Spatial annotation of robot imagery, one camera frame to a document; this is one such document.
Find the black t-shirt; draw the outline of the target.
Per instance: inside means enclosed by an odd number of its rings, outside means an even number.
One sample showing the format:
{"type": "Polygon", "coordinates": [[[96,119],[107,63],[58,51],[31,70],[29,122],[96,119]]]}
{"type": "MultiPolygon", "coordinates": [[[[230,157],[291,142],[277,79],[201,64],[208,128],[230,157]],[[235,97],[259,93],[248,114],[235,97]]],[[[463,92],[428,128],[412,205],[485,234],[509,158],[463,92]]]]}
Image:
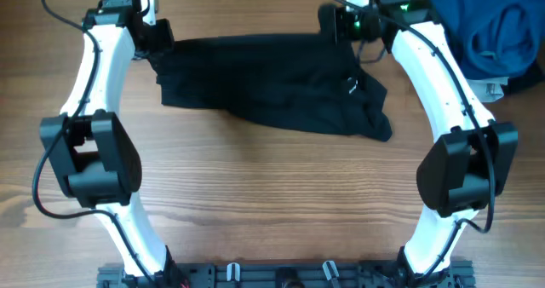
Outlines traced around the black t-shirt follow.
{"type": "Polygon", "coordinates": [[[224,110],[256,124],[388,141],[386,88],[334,37],[332,4],[320,30],[178,41],[149,57],[165,106],[224,110]]]}

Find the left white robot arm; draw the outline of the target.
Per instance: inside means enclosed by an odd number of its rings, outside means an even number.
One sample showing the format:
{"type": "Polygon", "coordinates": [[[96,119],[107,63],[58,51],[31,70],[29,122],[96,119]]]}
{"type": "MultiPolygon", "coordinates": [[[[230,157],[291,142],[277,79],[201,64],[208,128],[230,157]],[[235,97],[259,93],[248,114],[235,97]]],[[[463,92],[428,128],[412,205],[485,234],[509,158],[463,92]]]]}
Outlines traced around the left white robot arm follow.
{"type": "Polygon", "coordinates": [[[179,287],[181,273],[154,231],[141,203],[140,156],[122,126],[119,105],[132,60],[172,46],[156,0],[100,0],[80,23],[83,58],[60,114],[44,118],[44,147],[32,179],[32,199],[44,215],[60,220],[96,216],[123,258],[118,271],[102,270],[99,287],[179,287]],[[57,214],[39,197],[39,180],[50,164],[62,193],[79,212],[57,214]]]}

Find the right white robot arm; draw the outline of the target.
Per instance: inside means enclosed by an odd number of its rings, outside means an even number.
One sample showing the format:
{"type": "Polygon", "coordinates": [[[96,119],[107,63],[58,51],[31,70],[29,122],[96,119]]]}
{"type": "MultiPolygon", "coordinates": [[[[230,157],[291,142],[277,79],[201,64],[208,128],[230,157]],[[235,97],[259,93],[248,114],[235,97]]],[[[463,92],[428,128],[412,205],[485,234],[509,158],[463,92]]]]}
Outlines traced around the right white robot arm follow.
{"type": "Polygon", "coordinates": [[[432,0],[337,1],[336,30],[353,40],[382,39],[429,120],[433,146],[416,171],[422,213],[399,251],[398,270],[406,285],[430,285],[450,274],[450,255],[464,228],[491,230],[518,131],[498,123],[472,91],[432,0]]]}

